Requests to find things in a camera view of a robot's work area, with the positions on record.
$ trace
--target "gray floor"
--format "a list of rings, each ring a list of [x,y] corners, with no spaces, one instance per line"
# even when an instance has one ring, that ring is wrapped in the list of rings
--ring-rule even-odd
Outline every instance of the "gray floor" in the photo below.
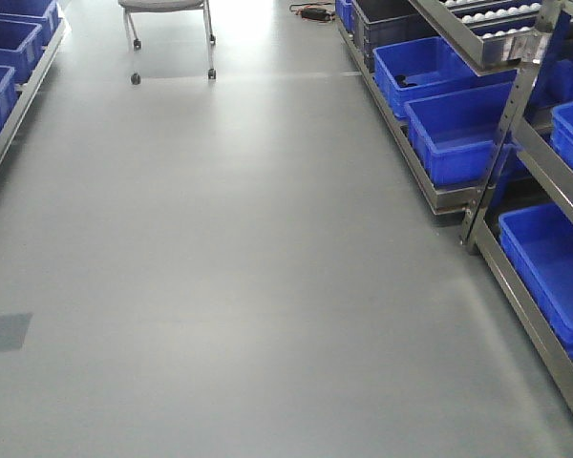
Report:
[[[140,17],[131,63],[116,2],[69,3],[0,174],[0,458],[573,458],[487,267],[287,6],[214,0],[212,84],[197,13]]]

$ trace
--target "dark floor patch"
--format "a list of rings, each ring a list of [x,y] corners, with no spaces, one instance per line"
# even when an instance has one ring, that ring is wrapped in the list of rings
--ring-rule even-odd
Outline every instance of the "dark floor patch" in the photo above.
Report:
[[[21,349],[31,319],[32,313],[0,316],[0,351]]]

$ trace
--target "chair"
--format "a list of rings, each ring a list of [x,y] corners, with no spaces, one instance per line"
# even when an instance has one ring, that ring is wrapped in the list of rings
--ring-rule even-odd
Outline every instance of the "chair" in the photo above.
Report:
[[[174,11],[190,11],[190,10],[203,10],[203,23],[206,30],[206,45],[208,48],[208,78],[216,79],[217,72],[214,70],[214,62],[212,59],[212,47],[215,45],[217,39],[212,33],[212,20],[210,18],[210,5],[209,0],[118,0],[118,3],[123,7],[123,24],[125,25],[125,33],[127,35],[128,43],[134,46],[134,51],[142,48],[142,42],[138,38],[134,20],[132,19],[133,12],[174,12]],[[138,73],[132,74],[132,84],[140,84],[140,75]]]

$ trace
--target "gray crate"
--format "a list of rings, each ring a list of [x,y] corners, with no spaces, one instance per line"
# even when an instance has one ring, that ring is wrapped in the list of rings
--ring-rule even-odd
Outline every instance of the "gray crate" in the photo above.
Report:
[[[370,72],[374,70],[375,48],[436,35],[407,0],[384,0],[381,5],[381,9],[375,10],[370,0],[352,0],[354,45],[365,56]]]

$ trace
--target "chair leg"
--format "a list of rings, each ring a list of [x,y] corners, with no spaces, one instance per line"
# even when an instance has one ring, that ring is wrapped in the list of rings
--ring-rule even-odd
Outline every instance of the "chair leg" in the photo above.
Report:
[[[138,33],[136,32],[136,26],[134,25],[134,18],[132,17],[132,13],[127,11],[127,19],[132,27],[132,32],[134,33],[134,49],[137,51],[142,48],[142,42],[138,38]]]
[[[129,50],[132,49],[132,45],[134,46],[134,51],[139,50],[142,46],[140,40],[138,39],[138,34],[136,33],[136,28],[134,26],[134,21],[132,20],[132,14],[123,9],[123,25],[125,26],[125,34],[127,35],[127,47]],[[134,33],[134,41],[132,42],[132,32]],[[136,72],[132,73],[130,76],[130,81],[134,85],[140,84],[140,75]]]
[[[128,49],[132,46],[132,32],[130,31],[130,21],[127,17],[127,10],[123,9],[123,27],[125,28],[125,37],[127,38]]]
[[[210,26],[210,43],[213,45],[217,44],[217,37],[214,36],[214,32],[212,31],[212,14],[210,14],[210,0],[206,0],[206,5],[208,7],[208,24]]]
[[[210,36],[212,35],[212,26],[210,25],[210,9],[208,8],[208,0],[203,2],[203,24],[206,28],[206,47],[208,48],[208,78],[216,79],[217,72],[214,70],[212,41],[210,39]]]

